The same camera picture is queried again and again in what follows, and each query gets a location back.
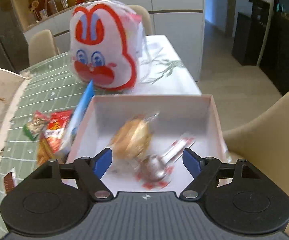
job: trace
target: food item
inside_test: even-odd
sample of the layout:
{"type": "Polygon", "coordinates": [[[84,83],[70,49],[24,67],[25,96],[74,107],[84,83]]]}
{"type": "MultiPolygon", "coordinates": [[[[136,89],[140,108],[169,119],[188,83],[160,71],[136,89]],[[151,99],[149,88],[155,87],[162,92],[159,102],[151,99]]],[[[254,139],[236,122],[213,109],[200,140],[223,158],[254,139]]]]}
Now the food item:
{"type": "Polygon", "coordinates": [[[3,184],[5,186],[6,194],[9,194],[17,185],[15,181],[15,168],[3,177],[3,184]]]}
{"type": "Polygon", "coordinates": [[[38,166],[41,166],[43,163],[47,162],[50,159],[53,159],[52,149],[49,146],[44,134],[41,133],[37,152],[37,164],[38,166]]]}
{"type": "Polygon", "coordinates": [[[140,163],[136,179],[141,180],[142,186],[146,189],[167,186],[171,181],[170,175],[174,168],[173,164],[182,155],[184,149],[189,148],[194,142],[194,137],[183,134],[163,155],[147,156],[140,163]]]}
{"type": "Polygon", "coordinates": [[[44,126],[48,123],[49,118],[40,113],[39,111],[35,111],[33,115],[33,119],[30,122],[27,122],[23,127],[24,134],[32,141],[41,133],[44,126]]]}
{"type": "Polygon", "coordinates": [[[53,153],[58,151],[61,146],[61,139],[71,114],[72,110],[51,114],[51,119],[44,135],[53,153]]]}
{"type": "Polygon", "coordinates": [[[151,137],[146,120],[135,118],[127,121],[110,142],[112,153],[117,159],[143,159],[151,137]]]}

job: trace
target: green snack packet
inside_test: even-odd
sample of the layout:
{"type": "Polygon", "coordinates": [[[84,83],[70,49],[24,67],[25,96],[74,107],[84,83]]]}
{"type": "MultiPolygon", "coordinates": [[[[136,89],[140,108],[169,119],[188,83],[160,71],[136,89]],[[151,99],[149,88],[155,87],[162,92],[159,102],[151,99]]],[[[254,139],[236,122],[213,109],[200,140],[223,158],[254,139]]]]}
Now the green snack packet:
{"type": "Polygon", "coordinates": [[[40,113],[39,111],[35,111],[32,121],[27,122],[23,126],[22,130],[24,135],[27,136],[30,140],[35,141],[48,121],[49,118],[46,115],[40,113]]]}

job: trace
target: cardboard box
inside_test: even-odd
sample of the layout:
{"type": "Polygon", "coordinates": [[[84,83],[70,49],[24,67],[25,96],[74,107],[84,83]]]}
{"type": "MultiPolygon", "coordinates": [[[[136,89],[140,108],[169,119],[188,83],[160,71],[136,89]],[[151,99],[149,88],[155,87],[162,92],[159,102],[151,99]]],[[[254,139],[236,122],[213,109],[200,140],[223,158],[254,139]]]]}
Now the cardboard box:
{"type": "MultiPolygon", "coordinates": [[[[139,114],[159,113],[151,127],[154,135],[148,151],[163,154],[183,133],[195,136],[190,147],[201,157],[213,156],[225,160],[222,133],[212,96],[94,96],[79,126],[67,163],[75,159],[94,157],[108,146],[113,135],[124,123],[139,114]]],[[[177,195],[193,180],[182,158],[175,162],[171,183],[159,191],[175,191],[177,195]]],[[[118,191],[147,192],[130,174],[115,174],[109,170],[102,182],[116,195],[118,191]]]]}

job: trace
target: dining table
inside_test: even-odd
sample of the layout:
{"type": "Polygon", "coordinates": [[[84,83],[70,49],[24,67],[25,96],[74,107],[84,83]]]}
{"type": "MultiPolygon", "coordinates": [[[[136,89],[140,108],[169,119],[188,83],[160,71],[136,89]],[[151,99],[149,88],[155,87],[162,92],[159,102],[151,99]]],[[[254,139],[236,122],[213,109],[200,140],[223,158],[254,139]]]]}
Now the dining table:
{"type": "MultiPolygon", "coordinates": [[[[143,47],[142,56],[138,60],[139,80],[134,89],[112,92],[94,87],[95,95],[201,95],[196,82],[167,37],[153,35],[147,36],[146,40],[147,46],[143,47]]],[[[13,171],[14,180],[18,184],[37,168],[38,141],[31,141],[22,131],[23,126],[32,120],[33,113],[38,110],[50,115],[56,111],[74,110],[78,105],[86,84],[73,75],[70,67],[70,52],[66,52],[22,71],[30,71],[32,78],[20,95],[7,136],[3,138],[5,143],[0,163],[0,203],[6,195],[3,177],[7,173],[13,171]]],[[[7,228],[0,215],[0,237],[6,233],[7,228]]]]}

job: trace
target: rabbit bag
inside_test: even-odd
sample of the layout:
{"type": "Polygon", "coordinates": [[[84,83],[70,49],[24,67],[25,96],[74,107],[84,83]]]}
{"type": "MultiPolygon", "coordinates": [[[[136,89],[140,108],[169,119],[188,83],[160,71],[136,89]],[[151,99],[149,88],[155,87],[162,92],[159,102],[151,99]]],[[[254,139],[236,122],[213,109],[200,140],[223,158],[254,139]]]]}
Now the rabbit bag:
{"type": "Polygon", "coordinates": [[[102,0],[75,7],[70,37],[71,70],[81,81],[109,90],[135,85],[143,26],[128,6],[102,0]]]}

